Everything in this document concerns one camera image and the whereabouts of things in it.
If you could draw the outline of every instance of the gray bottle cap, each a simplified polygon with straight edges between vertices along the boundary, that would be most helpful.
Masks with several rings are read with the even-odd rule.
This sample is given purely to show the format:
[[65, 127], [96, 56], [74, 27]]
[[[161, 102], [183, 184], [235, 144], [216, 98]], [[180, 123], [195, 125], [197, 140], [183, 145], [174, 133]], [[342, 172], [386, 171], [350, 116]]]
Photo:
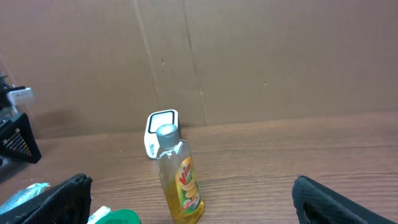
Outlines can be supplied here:
[[180, 142], [178, 128], [174, 124], [163, 124], [156, 130], [156, 137], [159, 146], [167, 149], [175, 146]]

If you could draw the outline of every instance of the bottle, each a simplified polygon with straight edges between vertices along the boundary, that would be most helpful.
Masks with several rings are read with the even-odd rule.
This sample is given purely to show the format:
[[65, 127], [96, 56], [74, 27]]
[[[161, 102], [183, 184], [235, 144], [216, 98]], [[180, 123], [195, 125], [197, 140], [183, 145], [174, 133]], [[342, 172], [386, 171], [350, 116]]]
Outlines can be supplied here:
[[156, 131], [159, 150], [156, 161], [160, 181], [175, 224], [194, 224], [204, 211], [191, 151], [180, 139], [174, 124], [164, 124]]

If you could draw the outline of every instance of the device screen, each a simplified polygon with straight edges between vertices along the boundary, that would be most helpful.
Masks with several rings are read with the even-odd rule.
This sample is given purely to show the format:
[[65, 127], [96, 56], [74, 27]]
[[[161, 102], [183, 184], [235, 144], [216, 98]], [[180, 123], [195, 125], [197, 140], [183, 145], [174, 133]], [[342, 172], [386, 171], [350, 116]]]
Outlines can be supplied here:
[[153, 114], [150, 117], [149, 133], [156, 133], [156, 130], [163, 124], [174, 124], [174, 111]]

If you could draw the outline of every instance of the white device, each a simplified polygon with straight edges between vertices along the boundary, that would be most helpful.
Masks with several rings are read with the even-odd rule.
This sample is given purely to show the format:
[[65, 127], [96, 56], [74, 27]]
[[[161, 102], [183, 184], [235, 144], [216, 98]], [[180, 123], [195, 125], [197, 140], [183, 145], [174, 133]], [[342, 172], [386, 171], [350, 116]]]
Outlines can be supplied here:
[[144, 135], [144, 144], [147, 155], [151, 159], [156, 159], [156, 154], [159, 149], [156, 130], [163, 124], [174, 124], [178, 128], [178, 131], [181, 132], [178, 121], [178, 112], [176, 110], [158, 111], [149, 115]]
[[15, 90], [7, 93], [7, 99], [10, 101], [12, 106], [21, 105], [35, 100], [33, 91], [30, 88], [23, 90]]

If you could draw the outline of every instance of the wooden table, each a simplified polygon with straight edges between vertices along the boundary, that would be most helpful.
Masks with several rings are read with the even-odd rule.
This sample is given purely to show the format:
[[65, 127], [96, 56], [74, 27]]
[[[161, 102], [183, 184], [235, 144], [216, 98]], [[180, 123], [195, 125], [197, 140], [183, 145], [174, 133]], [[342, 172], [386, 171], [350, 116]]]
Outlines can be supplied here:
[[[34, 182], [57, 185], [81, 172], [94, 180], [91, 213], [107, 205], [133, 209], [145, 224], [171, 223], [143, 137], [39, 140], [42, 160], [0, 185], [0, 203]], [[205, 199], [199, 223], [298, 223], [291, 190], [299, 175], [398, 222], [396, 112], [183, 128], [183, 137]]]

